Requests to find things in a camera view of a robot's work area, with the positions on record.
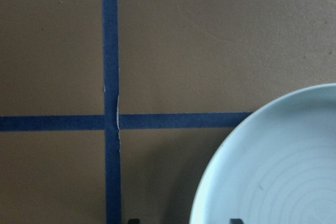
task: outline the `floor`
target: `floor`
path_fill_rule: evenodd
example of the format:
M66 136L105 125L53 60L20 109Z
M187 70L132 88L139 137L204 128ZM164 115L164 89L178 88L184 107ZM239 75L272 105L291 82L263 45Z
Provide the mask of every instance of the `floor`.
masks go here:
M0 116L97 116L81 130L0 132L2 222L106 223L102 0L0 6ZM119 113L236 115L335 82L335 6L118 0ZM122 223L188 222L206 164L234 127L194 120L122 128Z

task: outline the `cardboard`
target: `cardboard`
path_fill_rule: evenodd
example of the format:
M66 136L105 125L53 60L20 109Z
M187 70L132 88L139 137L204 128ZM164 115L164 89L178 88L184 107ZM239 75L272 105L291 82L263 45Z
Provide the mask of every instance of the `cardboard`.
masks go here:
M102 0L0 6L0 116L103 114Z
M336 0L119 0L120 113L248 112L336 81Z
M230 131L121 131L123 223L188 223L202 173Z
M2 223L106 223L103 131L0 133Z

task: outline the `blue painter's tape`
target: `blue painter's tape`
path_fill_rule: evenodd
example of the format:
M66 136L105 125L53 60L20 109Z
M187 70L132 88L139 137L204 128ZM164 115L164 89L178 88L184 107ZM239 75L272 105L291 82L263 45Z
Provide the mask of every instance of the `blue painter's tape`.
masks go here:
M0 131L104 130L103 115L1 116Z
M236 127L250 112L119 115L121 130Z
M121 224L120 141L117 126L119 95L117 17L117 0L103 0L107 224Z

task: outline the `tan floor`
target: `tan floor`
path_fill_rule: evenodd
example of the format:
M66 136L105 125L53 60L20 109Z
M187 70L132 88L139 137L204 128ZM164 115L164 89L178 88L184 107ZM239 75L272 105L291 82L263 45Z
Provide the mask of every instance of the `tan floor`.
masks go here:
M119 0L120 113L254 111L335 82L335 5ZM103 114L101 0L0 6L0 116ZM187 223L229 131L122 131L124 223ZM103 132L0 133L0 146L4 223L105 223Z
M0 0L0 115L103 114L101 0Z
M119 0L120 113L254 111L336 81L336 0Z
M188 223L201 175L230 131L122 131L123 223Z
M106 223L103 131L0 133L1 223Z

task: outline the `plate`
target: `plate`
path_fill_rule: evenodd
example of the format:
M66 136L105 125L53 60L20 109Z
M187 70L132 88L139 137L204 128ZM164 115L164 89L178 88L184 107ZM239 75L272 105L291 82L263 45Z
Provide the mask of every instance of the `plate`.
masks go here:
M336 84L262 107L220 145L190 224L327 224L336 220Z

